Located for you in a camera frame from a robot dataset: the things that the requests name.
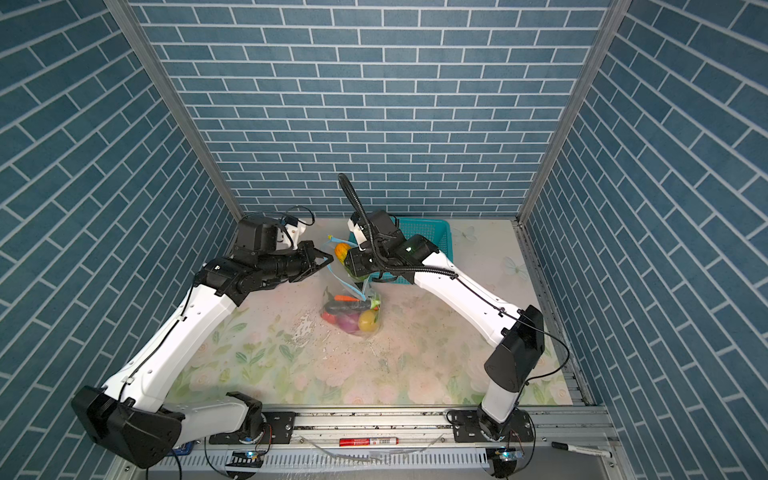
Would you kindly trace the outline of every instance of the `transparent plastic bag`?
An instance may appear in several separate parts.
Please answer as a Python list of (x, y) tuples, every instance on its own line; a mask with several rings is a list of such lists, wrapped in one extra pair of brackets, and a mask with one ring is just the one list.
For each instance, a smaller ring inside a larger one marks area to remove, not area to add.
[[(356, 245), (334, 237), (329, 237), (326, 245), (333, 243), (338, 261), (331, 263), (323, 274), (326, 288), (320, 318), (350, 335), (372, 336), (381, 329), (381, 296), (371, 287), (368, 277), (352, 277), (343, 266), (349, 248), (339, 246), (351, 248)], [(362, 288), (357, 288), (355, 283), (362, 283)]]

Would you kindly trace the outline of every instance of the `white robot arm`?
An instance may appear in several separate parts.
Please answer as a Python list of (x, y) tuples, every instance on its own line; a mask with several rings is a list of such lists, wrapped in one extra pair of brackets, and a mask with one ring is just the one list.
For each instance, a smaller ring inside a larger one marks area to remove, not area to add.
[[(496, 347), (485, 364), (492, 381), (478, 417), (489, 439), (504, 438), (525, 379), (544, 351), (541, 313), (533, 306), (523, 312), (487, 291), (426, 238), (405, 239), (386, 212), (369, 218), (346, 176), (339, 182), (357, 210), (349, 228), (359, 246), (349, 251), (345, 266), (355, 276), (403, 276), (461, 313)], [(299, 243), (304, 223), (288, 223), (241, 220), (232, 258), (209, 262), (182, 305), (100, 389), (82, 387), (72, 406), (94, 442), (148, 468), (174, 445), (224, 432), (249, 440), (263, 431), (261, 402), (242, 393), (192, 405), (169, 404), (165, 397), (200, 344), (248, 293), (301, 281), (332, 261), (312, 242)]]

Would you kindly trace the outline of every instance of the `brick wall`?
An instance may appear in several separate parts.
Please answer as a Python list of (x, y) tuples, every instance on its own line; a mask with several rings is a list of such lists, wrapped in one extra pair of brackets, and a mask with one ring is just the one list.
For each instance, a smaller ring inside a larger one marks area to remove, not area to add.
[(767, 25), (634, 0), (531, 217), (640, 478), (768, 478)]
[(148, 340), (233, 222), (101, 0), (0, 12), (0, 478), (100, 478), (112, 456), (70, 398)]
[(131, 2), (245, 209), (348, 213), (346, 172), (392, 213), (511, 217), (608, 0), (159, 3)]

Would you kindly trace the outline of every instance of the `metal bracket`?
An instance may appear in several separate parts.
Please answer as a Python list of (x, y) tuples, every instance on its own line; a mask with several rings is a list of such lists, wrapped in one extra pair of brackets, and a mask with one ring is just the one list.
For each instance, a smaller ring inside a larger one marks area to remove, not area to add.
[[(296, 420), (295, 412), (262, 412), (266, 423), (272, 427), (272, 445), (287, 445), (293, 436), (293, 422)], [(236, 433), (219, 433), (211, 435), (208, 441), (211, 445), (243, 445)], [(267, 441), (262, 440), (260, 447), (266, 447)]]
[[(480, 429), (479, 417), (475, 410), (451, 410), (447, 414), (448, 420), (453, 427), (453, 440), (456, 443), (477, 443), (477, 442), (489, 442), (490, 440), (483, 435)], [(532, 442), (533, 441), (533, 427), (528, 421), (528, 416), (520, 410), (515, 410), (509, 416), (509, 424), (507, 429), (509, 432), (517, 434), (511, 434), (510, 443), (520, 442)]]

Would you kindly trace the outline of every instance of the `floor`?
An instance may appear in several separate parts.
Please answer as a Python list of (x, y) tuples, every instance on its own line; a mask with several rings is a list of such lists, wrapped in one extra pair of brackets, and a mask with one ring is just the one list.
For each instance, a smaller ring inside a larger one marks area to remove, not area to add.
[[(538, 307), (508, 220), (450, 220), (454, 263), (521, 308)], [(342, 219), (318, 219), (301, 240), (328, 252), (329, 235), (346, 239)], [(334, 262), (334, 271), (343, 267)], [(222, 322), (174, 383), (169, 402), (196, 402), (240, 390), (265, 404), (475, 405), (488, 385), (492, 348), (474, 327), (417, 286), (380, 284), (382, 327), (371, 338), (344, 333), (319, 317), (323, 271), (301, 283), (251, 293)], [(546, 339), (534, 375), (559, 364)], [(522, 405), (571, 405), (564, 377), (536, 380)]]

